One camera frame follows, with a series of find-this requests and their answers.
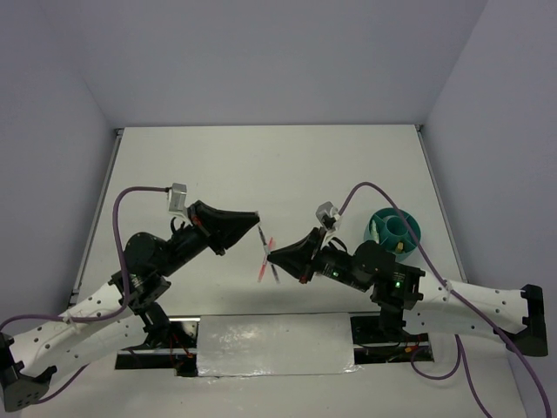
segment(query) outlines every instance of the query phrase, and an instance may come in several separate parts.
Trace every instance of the teal spool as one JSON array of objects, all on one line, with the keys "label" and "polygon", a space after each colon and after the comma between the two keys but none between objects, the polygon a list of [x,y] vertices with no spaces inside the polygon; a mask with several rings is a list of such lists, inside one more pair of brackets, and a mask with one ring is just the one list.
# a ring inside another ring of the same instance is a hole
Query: teal spool
[{"label": "teal spool", "polygon": [[[418,241],[421,240],[421,230],[419,229],[418,222],[414,217],[405,211],[404,217],[410,227],[418,237]],[[386,207],[373,214],[369,219],[366,227],[366,232],[364,233],[364,241],[372,239],[372,221],[375,221],[377,226],[377,232],[379,235],[379,244],[385,248],[389,253],[396,255],[397,261],[402,261],[408,257],[412,251],[416,249],[416,242],[410,236],[408,229],[405,227],[402,219],[397,215],[397,213],[391,207]],[[404,245],[404,250],[402,253],[396,253],[395,249],[399,242]]]}]

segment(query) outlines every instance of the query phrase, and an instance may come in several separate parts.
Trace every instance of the white platform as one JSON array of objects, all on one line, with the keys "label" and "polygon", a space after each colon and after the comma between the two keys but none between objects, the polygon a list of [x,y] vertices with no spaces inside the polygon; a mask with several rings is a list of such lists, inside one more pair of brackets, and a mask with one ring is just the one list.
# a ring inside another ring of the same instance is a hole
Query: white platform
[{"label": "white platform", "polygon": [[[370,180],[418,220],[423,245],[440,272],[460,279],[440,204],[419,138],[402,126],[257,126],[126,128],[111,174],[80,298],[118,270],[111,230],[114,198],[130,185],[167,186],[184,182],[189,201],[225,210],[259,211],[267,238],[291,244],[317,225],[324,201],[340,206],[358,182]],[[386,207],[362,190],[346,211],[340,234],[353,251],[369,217]],[[162,195],[126,198],[121,209],[124,240],[147,231],[167,239],[169,218]],[[170,277],[159,302],[169,315],[293,314],[375,310],[369,296],[332,280],[306,286],[281,273],[257,283],[263,250],[256,231],[224,257],[210,250]],[[425,267],[413,254],[407,264]],[[463,339],[473,378],[494,416],[525,416],[507,354],[499,343]],[[453,337],[433,336],[435,363],[425,371],[443,373],[454,362]],[[425,381],[408,364],[368,365],[350,374],[256,378],[179,379],[168,370],[114,371],[112,355],[83,373],[49,404],[24,410],[24,418],[60,416],[206,416],[271,418],[481,417],[463,371],[449,381]]]}]

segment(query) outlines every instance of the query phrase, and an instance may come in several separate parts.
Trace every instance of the white wall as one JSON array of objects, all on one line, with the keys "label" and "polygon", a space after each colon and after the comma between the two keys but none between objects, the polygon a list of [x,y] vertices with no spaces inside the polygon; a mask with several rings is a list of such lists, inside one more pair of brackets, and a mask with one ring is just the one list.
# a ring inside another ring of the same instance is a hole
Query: white wall
[{"label": "white wall", "polygon": [[109,120],[421,123],[486,0],[41,0]]},{"label": "white wall", "polygon": [[2,1],[0,57],[0,318],[57,314],[114,136],[36,1]]},{"label": "white wall", "polygon": [[[554,409],[556,22],[553,1],[490,0],[425,129],[468,278],[544,287],[550,356],[532,363]],[[529,416],[545,416],[527,373],[511,362]]]}]

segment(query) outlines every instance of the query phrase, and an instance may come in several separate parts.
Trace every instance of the purple cable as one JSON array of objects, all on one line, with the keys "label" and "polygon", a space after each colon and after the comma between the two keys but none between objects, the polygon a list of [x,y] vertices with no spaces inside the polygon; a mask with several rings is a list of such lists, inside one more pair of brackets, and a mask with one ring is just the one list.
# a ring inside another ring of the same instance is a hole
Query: purple cable
[{"label": "purple cable", "polygon": [[429,374],[425,374],[424,372],[421,372],[418,370],[418,368],[416,367],[416,355],[418,355],[419,352],[426,350],[427,347],[422,347],[422,348],[418,348],[417,350],[415,350],[412,353],[412,357],[410,357],[410,365],[412,366],[412,368],[414,369],[414,372],[416,372],[417,374],[419,374],[421,377],[425,377],[426,379],[429,379],[430,381],[443,381],[445,379],[448,379],[449,377],[454,376],[454,374],[457,372],[457,370],[460,367],[460,359],[462,357],[462,353],[460,351],[460,346],[457,342],[457,358],[456,358],[456,364],[454,365],[453,370],[451,370],[449,373],[447,374],[443,374],[442,376],[430,376]]},{"label": "purple cable", "polygon": [[[145,186],[134,186],[128,187],[118,194],[116,200],[114,201],[114,206],[112,208],[112,230],[114,232],[114,240],[116,241],[116,251],[118,254],[118,261],[120,262],[120,269],[122,271],[122,277],[129,279],[128,269],[125,264],[124,258],[124,249],[122,248],[122,240],[120,239],[120,228],[118,226],[118,210],[120,207],[120,202],[124,198],[124,196],[131,192],[167,192],[168,189],[163,187],[145,187]],[[88,323],[88,322],[98,322],[100,320],[111,320],[119,316],[127,307],[130,301],[130,282],[129,280],[122,280],[124,286],[124,298],[122,302],[122,306],[112,313],[108,313],[105,316],[95,316],[95,317],[87,317],[87,318],[74,318],[72,317],[71,320],[76,323]],[[11,322],[15,322],[17,320],[51,320],[54,322],[64,322],[64,318],[56,315],[47,315],[47,314],[40,314],[40,313],[28,313],[24,315],[16,315],[8,318],[2,324],[0,324],[0,332]]]},{"label": "purple cable", "polygon": [[456,345],[459,348],[459,353],[462,353],[462,365],[464,366],[464,372],[466,373],[466,380],[468,381],[468,386],[470,387],[470,392],[472,392],[472,396],[476,400],[476,403],[478,404],[478,406],[480,407],[481,412],[483,412],[484,415],[487,418],[493,418],[493,416],[491,414],[489,414],[489,412],[487,412],[487,409],[486,409],[486,407],[484,407],[484,404],[481,403],[480,397],[478,396],[478,393],[476,392],[476,388],[473,386],[472,376],[470,375],[470,368],[468,367],[468,359],[466,358],[466,350],[464,349],[464,346],[462,345],[462,340],[460,339],[460,337],[458,335],[455,335],[454,338],[456,339]]},{"label": "purple cable", "polygon": [[[381,196],[383,196],[386,199],[386,201],[389,202],[389,204],[393,207],[394,211],[397,213],[397,215],[399,215],[400,219],[404,223],[404,226],[406,227],[406,229],[410,233],[410,236],[412,237],[414,243],[416,244],[416,247],[418,247],[419,252],[421,253],[422,257],[424,258],[427,265],[431,269],[433,275],[439,281],[439,283],[444,288],[446,288],[446,281],[441,277],[440,273],[437,271],[437,269],[433,265],[432,261],[429,259],[429,256],[427,255],[426,250],[424,250],[424,248],[421,246],[418,237],[416,236],[412,227],[410,226],[410,224],[406,220],[406,218],[404,216],[404,213],[399,209],[399,207],[394,203],[394,201],[389,197],[389,195],[386,194],[383,191],[383,189],[381,189],[378,185],[375,185],[374,183],[370,183],[368,181],[358,183],[356,186],[353,187],[353,189],[350,191],[350,193],[346,197],[345,203],[342,205],[342,207],[339,210],[339,214],[342,215],[345,212],[346,208],[348,207],[348,204],[350,203],[350,201],[354,197],[354,194],[356,193],[356,191],[359,188],[364,187],[365,185],[368,186],[368,187],[371,187],[372,189],[375,189],[377,192],[379,192],[379,194],[381,194]],[[499,337],[507,344],[507,346],[510,347],[511,350],[517,355],[519,360],[522,362],[522,364],[524,365],[524,367],[526,368],[526,370],[528,371],[528,373],[532,377],[532,380],[534,381],[534,384],[538,388],[538,392],[540,392],[541,400],[543,401],[543,406],[546,410],[546,418],[552,418],[553,415],[551,413],[551,405],[549,404],[549,399],[547,398],[546,391],[543,388],[543,385],[540,381],[540,378],[534,372],[534,369],[532,368],[532,366],[530,366],[530,363],[528,362],[528,360],[526,359],[524,354],[522,354],[520,352],[520,350],[511,341],[511,339],[499,327],[497,327],[497,324],[495,324],[492,320],[490,320],[487,315],[485,315],[483,312],[481,312],[469,300],[467,300],[464,296],[462,296],[458,292],[455,292],[454,290],[451,291],[451,294],[453,294],[454,297],[456,297],[458,300],[460,300],[462,303],[464,303],[467,307],[472,309],[482,320],[487,322],[490,325],[490,327],[492,327],[493,330],[499,335]],[[462,350],[462,351],[464,350],[464,347],[462,346],[462,344],[460,344],[459,350]]]},{"label": "purple cable", "polygon": [[68,381],[65,382],[65,384],[64,384],[60,389],[58,389],[58,390],[57,390],[55,393],[53,393],[52,395],[47,396],[46,398],[39,399],[38,401],[35,402],[34,405],[40,405],[41,403],[45,403],[45,402],[50,401],[52,398],[56,398],[56,397],[57,397],[59,394],[61,394],[65,389],[67,389],[68,386],[69,386],[71,383],[73,383],[73,381],[74,381],[75,379],[77,379],[77,377],[87,368],[87,366],[89,366],[89,365],[86,364],[85,366],[79,368],[79,370],[76,371],[76,373],[74,373],[74,375],[71,376],[71,378],[68,379]]}]

